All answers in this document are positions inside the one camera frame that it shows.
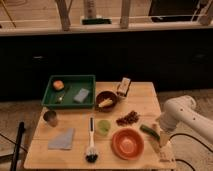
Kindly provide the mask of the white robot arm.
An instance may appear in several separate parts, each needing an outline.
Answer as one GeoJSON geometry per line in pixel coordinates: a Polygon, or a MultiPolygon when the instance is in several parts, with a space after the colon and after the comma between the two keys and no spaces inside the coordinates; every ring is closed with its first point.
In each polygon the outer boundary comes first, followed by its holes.
{"type": "Polygon", "coordinates": [[[160,146],[170,140],[169,135],[176,129],[179,122],[188,125],[200,136],[213,145],[213,120],[195,111],[197,103],[189,95],[170,98],[163,105],[163,112],[157,118],[162,130],[160,146]]]}

